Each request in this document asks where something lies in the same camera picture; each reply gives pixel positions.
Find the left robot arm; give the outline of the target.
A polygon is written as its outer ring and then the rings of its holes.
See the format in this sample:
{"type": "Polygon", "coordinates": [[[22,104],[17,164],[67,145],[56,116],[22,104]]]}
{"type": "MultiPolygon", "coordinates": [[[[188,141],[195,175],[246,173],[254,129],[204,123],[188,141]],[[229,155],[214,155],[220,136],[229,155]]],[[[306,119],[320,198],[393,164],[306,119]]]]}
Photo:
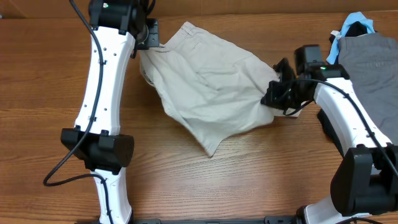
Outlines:
{"type": "Polygon", "coordinates": [[[85,95],[62,144],[82,160],[98,192],[98,223],[132,223],[126,168],[134,138],[121,134],[120,103],[129,61],[137,51],[159,46],[157,19],[149,18],[155,1],[90,1],[91,59],[85,95]]]}

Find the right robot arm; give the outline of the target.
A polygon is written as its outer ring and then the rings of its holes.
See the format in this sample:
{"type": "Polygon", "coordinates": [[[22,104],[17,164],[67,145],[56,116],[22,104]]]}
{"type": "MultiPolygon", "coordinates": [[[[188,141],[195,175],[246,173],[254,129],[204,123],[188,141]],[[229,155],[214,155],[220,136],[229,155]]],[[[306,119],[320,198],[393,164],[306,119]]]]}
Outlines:
{"type": "Polygon", "coordinates": [[[318,45],[294,52],[295,66],[283,58],[273,69],[263,105],[297,113],[311,102],[343,160],[330,184],[330,196],[302,206],[292,216],[265,217],[264,223],[372,223],[371,215],[397,211],[397,146],[373,123],[358,100],[342,65],[329,65],[318,45]]]}

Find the beige shorts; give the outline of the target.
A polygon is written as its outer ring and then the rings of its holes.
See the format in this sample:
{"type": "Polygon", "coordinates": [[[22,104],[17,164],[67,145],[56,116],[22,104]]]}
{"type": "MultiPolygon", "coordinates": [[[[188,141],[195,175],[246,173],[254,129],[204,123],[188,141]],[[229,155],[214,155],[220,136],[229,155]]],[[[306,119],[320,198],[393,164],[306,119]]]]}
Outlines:
{"type": "Polygon", "coordinates": [[[165,113],[210,157],[226,138],[283,115],[261,104],[269,82],[279,77],[268,64],[189,22],[166,44],[141,51],[140,71],[165,113]]]}

